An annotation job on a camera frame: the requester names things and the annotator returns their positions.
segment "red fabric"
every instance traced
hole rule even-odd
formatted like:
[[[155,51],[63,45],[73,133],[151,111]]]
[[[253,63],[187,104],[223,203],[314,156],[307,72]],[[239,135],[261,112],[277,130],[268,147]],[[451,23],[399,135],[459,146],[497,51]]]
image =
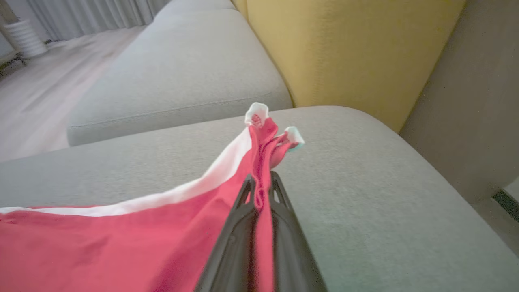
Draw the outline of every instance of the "red fabric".
[[[270,168],[293,145],[277,126],[250,126],[252,148],[218,188],[134,213],[88,217],[0,214],[0,291],[193,291],[238,191],[252,173],[256,288],[274,289]]]

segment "red cloth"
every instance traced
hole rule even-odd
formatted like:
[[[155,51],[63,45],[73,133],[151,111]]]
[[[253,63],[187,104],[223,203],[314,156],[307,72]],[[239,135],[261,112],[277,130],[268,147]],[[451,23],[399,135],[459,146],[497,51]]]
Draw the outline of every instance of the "red cloth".
[[[271,118],[253,117],[244,136],[250,141],[237,142],[250,143],[238,167],[203,193],[186,194],[214,183],[218,169],[189,187],[107,208],[0,208],[0,291],[191,292],[249,173],[257,182],[254,204],[261,212],[255,233],[256,288],[273,291],[270,169],[297,142],[289,141],[286,132],[274,137],[278,127]],[[223,159],[232,161],[226,155]],[[168,197],[173,193],[177,197]],[[180,201],[162,203],[172,200]]]

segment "floor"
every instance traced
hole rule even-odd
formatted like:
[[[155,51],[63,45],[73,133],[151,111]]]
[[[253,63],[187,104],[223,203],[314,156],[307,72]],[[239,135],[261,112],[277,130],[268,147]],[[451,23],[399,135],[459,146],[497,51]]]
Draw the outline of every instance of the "floor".
[[[71,109],[144,26],[48,45],[0,70],[0,162],[69,147]]]

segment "gray fabric upholstery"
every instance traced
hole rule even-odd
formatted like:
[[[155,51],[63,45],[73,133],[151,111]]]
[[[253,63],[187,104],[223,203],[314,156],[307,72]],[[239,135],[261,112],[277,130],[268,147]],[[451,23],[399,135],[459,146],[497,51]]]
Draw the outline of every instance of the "gray fabric upholstery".
[[[70,145],[243,115],[253,101],[292,107],[288,90],[236,10],[154,22],[70,117]]]
[[[196,11],[235,9],[230,0],[171,0],[155,16],[154,21]]]
[[[272,112],[306,145],[281,176],[330,291],[517,291],[519,259],[402,138],[341,107]],[[243,117],[0,165],[2,206],[96,205],[195,179]]]

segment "white curtain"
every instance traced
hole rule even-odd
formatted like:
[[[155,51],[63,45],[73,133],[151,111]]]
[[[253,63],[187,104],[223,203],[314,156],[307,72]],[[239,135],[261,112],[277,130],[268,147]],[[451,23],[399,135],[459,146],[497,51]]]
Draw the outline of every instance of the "white curtain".
[[[145,25],[169,0],[28,0],[53,40]]]

